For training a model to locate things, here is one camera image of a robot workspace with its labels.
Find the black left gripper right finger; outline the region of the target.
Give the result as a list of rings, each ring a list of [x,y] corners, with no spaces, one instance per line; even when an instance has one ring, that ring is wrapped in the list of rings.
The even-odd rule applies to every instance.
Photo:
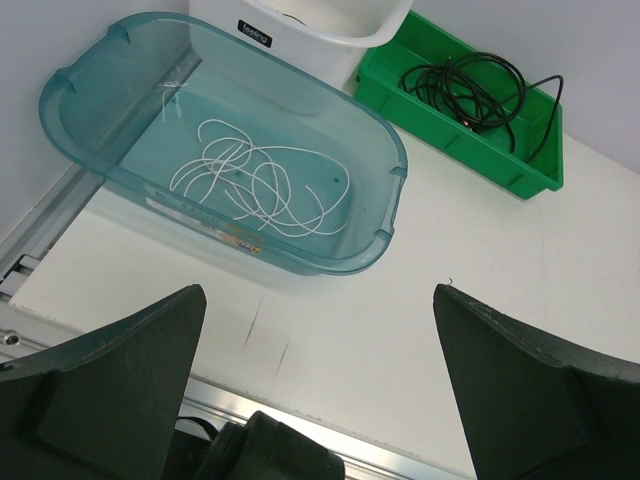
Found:
[[[451,285],[436,287],[433,309],[477,478],[638,478],[638,364]]]

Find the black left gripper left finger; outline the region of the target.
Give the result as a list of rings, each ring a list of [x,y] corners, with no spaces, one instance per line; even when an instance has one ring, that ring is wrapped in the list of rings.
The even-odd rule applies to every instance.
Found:
[[[2,363],[2,478],[161,478],[206,305],[187,286]]]

